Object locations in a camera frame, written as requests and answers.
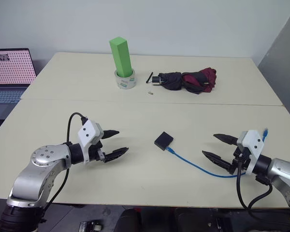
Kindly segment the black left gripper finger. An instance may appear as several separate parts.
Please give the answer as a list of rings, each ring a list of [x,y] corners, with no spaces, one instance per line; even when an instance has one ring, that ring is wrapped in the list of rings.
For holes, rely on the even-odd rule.
[[[128,147],[122,147],[122,148],[119,148],[117,150],[112,151],[109,154],[105,154],[104,153],[104,160],[103,160],[103,162],[104,163],[107,163],[107,162],[116,160],[119,157],[121,157],[122,155],[124,155],[128,150],[129,150]]]
[[[117,130],[104,130],[102,139],[107,139],[107,138],[110,138],[110,137],[115,136],[117,134],[119,134],[119,131],[117,131]]]

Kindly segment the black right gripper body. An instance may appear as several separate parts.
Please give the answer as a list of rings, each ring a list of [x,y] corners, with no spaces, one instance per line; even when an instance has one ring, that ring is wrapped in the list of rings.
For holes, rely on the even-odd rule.
[[[239,147],[236,148],[236,150],[233,153],[234,159],[232,160],[232,163],[228,169],[229,174],[234,174],[235,169],[238,168],[238,164],[241,163],[241,170],[247,170],[247,167],[250,163],[250,151],[247,147],[243,149],[243,151],[240,150]]]

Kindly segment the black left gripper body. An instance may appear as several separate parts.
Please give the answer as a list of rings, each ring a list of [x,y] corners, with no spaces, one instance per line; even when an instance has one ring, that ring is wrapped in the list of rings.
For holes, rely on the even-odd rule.
[[[89,160],[90,161],[102,161],[106,162],[105,152],[102,150],[101,141],[97,142],[95,145],[91,145],[88,149]]]

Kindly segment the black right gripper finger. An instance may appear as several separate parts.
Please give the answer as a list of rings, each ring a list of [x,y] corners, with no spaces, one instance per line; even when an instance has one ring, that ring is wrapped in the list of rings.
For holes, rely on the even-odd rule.
[[[215,138],[219,139],[220,141],[227,143],[229,145],[237,145],[238,138],[236,138],[234,136],[221,134],[221,133],[216,133],[213,136]]]
[[[203,151],[202,150],[203,155],[208,158],[212,163],[214,163],[215,165],[225,169],[225,170],[229,170],[231,167],[231,164],[225,160],[223,160],[220,156],[208,152],[208,151]]]

